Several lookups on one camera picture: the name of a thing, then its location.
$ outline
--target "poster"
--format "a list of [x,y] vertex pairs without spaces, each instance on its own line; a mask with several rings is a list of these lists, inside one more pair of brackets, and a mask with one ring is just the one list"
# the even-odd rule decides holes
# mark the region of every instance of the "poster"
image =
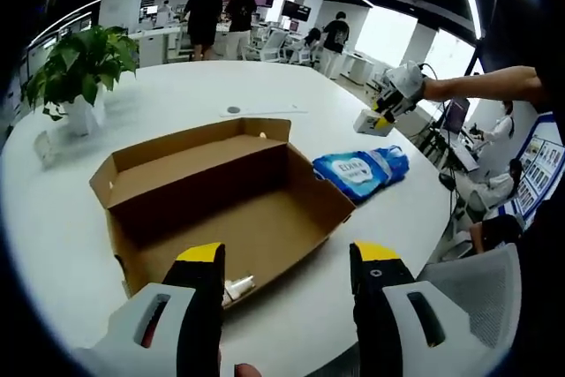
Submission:
[[518,186],[516,204],[518,212],[527,216],[539,204],[555,175],[561,169],[565,148],[550,140],[532,137],[520,157],[524,168]]

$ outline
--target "white flower pot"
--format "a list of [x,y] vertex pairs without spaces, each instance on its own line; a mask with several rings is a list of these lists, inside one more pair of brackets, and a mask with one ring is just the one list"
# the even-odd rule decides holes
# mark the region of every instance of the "white flower pot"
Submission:
[[97,131],[106,118],[104,110],[104,93],[106,89],[103,85],[98,86],[98,93],[94,106],[88,103],[83,95],[77,96],[73,103],[63,103],[64,111],[68,114],[69,128],[77,136],[86,136]]

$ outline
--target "black t-shirt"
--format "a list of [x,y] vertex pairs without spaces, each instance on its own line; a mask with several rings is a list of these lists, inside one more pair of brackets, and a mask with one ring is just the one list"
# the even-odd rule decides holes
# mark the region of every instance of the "black t-shirt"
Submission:
[[251,16],[257,6],[245,4],[239,0],[230,0],[226,13],[230,15],[230,32],[251,30]]
[[[537,67],[544,89],[550,94],[561,140],[565,134],[565,109],[559,89],[559,68]],[[522,304],[513,347],[512,375],[549,375],[561,363],[563,336],[563,255],[565,255],[565,179],[550,200],[544,201],[533,223],[516,243],[520,258]]]
[[342,53],[345,42],[350,38],[350,26],[345,21],[336,19],[324,28],[324,33],[328,33],[324,48]]
[[188,19],[189,33],[194,28],[216,26],[222,13],[222,0],[188,0],[185,14],[190,12]]

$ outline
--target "open cardboard box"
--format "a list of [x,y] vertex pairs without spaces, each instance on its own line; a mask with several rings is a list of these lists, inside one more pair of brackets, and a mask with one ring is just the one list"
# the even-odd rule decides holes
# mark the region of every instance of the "open cardboard box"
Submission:
[[226,245],[226,279],[256,290],[328,239],[355,208],[288,143],[290,121],[240,118],[112,154],[90,185],[129,295],[195,245]]

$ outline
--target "white round table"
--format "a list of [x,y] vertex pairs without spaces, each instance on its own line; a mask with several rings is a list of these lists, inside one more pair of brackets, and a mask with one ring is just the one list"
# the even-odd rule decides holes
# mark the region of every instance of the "white round table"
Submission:
[[[102,207],[89,178],[113,151],[163,134],[217,122],[229,106],[292,121],[290,142],[309,159],[398,145],[411,170],[372,197],[318,252],[264,293],[228,314],[222,370],[256,365],[264,375],[302,376],[357,341],[352,319],[349,244],[381,243],[417,275],[449,218],[438,171],[399,132],[357,134],[365,105],[312,69],[249,62],[167,64],[124,74],[105,99],[107,123],[89,137],[69,135],[40,110],[20,121],[3,151],[2,195],[10,248],[38,312],[67,347],[91,346],[126,300]],[[48,130],[59,152],[43,170],[34,154]]]

